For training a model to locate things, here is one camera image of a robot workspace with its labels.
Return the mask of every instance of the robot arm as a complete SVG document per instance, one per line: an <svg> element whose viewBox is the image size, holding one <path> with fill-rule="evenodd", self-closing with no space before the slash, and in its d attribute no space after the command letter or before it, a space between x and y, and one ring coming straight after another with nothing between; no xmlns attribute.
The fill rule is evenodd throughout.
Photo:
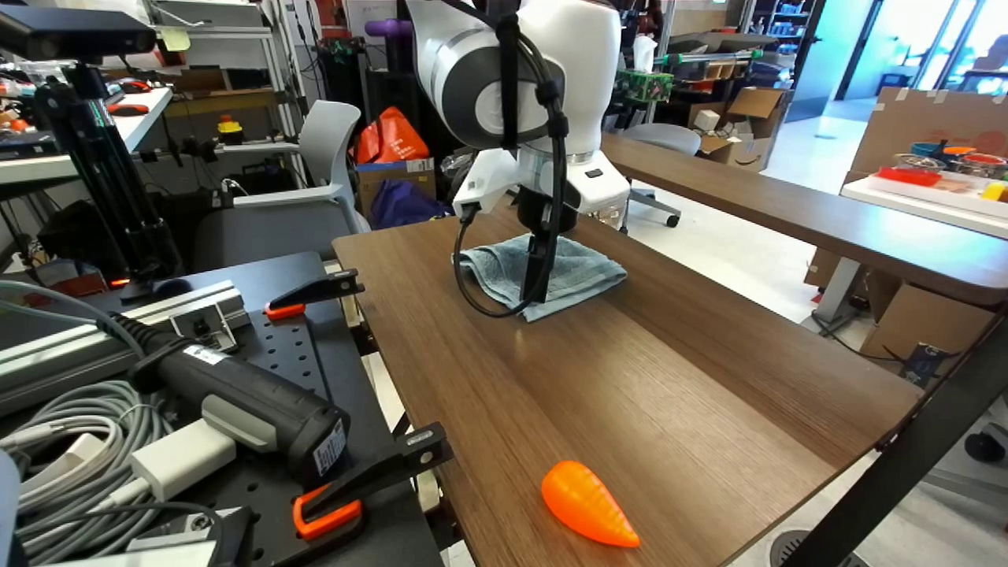
<svg viewBox="0 0 1008 567"><path fill-rule="evenodd" d="M417 80L452 133L484 150L455 199L456 213L461 216L464 206L474 203L490 211L515 185L551 196L552 140L528 63L519 61L519 149L512 155L500 149L504 122L495 30L439 0L406 4L416 39ZM602 118L619 58L618 13L608 4L587 0L525 0L517 16L522 33L538 46L547 73L557 83L569 120L566 205L582 213L622 207L629 184L600 150Z"/></svg>

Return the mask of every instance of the folded towel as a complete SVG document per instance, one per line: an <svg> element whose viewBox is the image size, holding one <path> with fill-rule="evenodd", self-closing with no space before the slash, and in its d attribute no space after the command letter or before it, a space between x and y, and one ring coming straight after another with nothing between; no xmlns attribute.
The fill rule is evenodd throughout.
<svg viewBox="0 0 1008 567"><path fill-rule="evenodd" d="M462 269L472 273L488 296L513 308L521 303L521 284L528 262L528 240L531 235L463 250ZM626 279L623 266L605 255L574 240L556 241L556 261L549 274L546 302L532 304L522 315L531 323L562 311Z"/></svg>

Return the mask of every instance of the gray cable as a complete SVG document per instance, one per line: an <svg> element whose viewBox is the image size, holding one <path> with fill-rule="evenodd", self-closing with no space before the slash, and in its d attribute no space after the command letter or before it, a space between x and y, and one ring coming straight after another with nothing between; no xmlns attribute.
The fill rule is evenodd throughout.
<svg viewBox="0 0 1008 567"><path fill-rule="evenodd" d="M122 325L116 323L115 320L112 319L111 317L109 317L109 315L107 313L105 313L104 311L102 311L102 310L100 310L100 309L98 309L98 308L96 308L94 306L88 305L88 304L82 302L81 300L79 300L77 298L72 298L72 297L68 296L67 294L60 294L59 292L55 292L53 290L49 290L48 288L42 288L41 286L35 286L33 284L25 284L24 281L0 280L0 290L5 289L5 288L8 289L8 290L19 290L21 292L31 292L31 293L34 293L34 294L38 294L39 296L45 296L45 297L47 297L49 299L53 299L53 300L56 300L56 301L69 303L69 304L77 306L77 307L79 307L79 308L81 308L81 309L83 309L85 311L90 312L92 315L95 316L95 318L98 321L101 321L102 323L104 323L105 325L107 325L109 329L111 329L117 335L119 335L119 338L124 343L126 343L133 350L133 352L136 353L136 355L138 357L140 357L140 358L144 357L144 352L143 352L143 349L140 348L140 344L136 342L136 340L133 338L133 336L130 335L126 331L126 329L123 329ZM32 310L32 311L33 311L34 315L38 315L39 317L47 317L49 315L52 315L52 314L50 314L47 311L38 311L38 310Z"/></svg>
<svg viewBox="0 0 1008 567"><path fill-rule="evenodd" d="M26 547L30 546L28 555L31 565L58 562L83 552L95 557L115 553L121 551L122 546L136 534L150 526L157 516L156 512L123 513L80 522L43 545L31 545L33 539L44 536L51 530L52 522L91 511L114 490L132 480L133 475L127 461L130 453L172 431L155 407L154 401L145 403L129 383L111 380L82 386L59 395L21 426L20 429L24 429L61 417L98 415L117 421L125 433L121 451L102 474L47 500L37 513L21 518L17 534ZM41 443L26 448L24 452L30 456L44 450L46 445ZM137 498L135 503L145 501L151 501L151 496Z"/></svg>
<svg viewBox="0 0 1008 567"><path fill-rule="evenodd" d="M61 313L52 313L48 311L42 311L40 309L35 309L33 307L28 307L24 305L17 305L10 302L0 301L0 309L7 311L12 311L14 313L23 313L25 315L35 315L37 317L44 317L46 319L54 319L56 321L62 321L65 323L73 323L75 325L94 325L95 321L93 319L85 319L84 317L74 317L73 315L64 315Z"/></svg>

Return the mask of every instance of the wooden desk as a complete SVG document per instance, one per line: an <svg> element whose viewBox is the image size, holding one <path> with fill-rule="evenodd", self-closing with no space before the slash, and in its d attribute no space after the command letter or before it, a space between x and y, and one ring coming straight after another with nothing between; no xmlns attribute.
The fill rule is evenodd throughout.
<svg viewBox="0 0 1008 567"><path fill-rule="evenodd" d="M1008 241L606 134L624 175L978 305L1008 298Z"/></svg>
<svg viewBox="0 0 1008 567"><path fill-rule="evenodd" d="M716 566L896 426L918 390L601 224L573 237L627 280L534 324L459 294L446 219L338 239L414 424L439 421L444 487L481 567ZM481 215L467 247L523 232ZM619 550L542 503L552 465L591 467L643 544Z"/></svg>

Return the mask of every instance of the label sticker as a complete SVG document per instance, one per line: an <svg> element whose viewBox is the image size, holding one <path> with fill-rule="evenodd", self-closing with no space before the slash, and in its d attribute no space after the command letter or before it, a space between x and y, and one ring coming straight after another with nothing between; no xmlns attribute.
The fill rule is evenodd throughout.
<svg viewBox="0 0 1008 567"><path fill-rule="evenodd" d="M340 420L336 423L336 427L333 428L333 433L329 434L329 437L320 443L311 453L311 456L316 459L316 468L319 469L319 476L324 476L329 471L330 467L343 454L343 450L346 447L347 434L343 431L343 420Z"/></svg>
<svg viewBox="0 0 1008 567"><path fill-rule="evenodd" d="M221 360L228 357L227 354L223 352L218 352L216 350L200 346L198 344L190 345L182 349L182 352L192 356L193 358L199 358L211 366L217 364Z"/></svg>

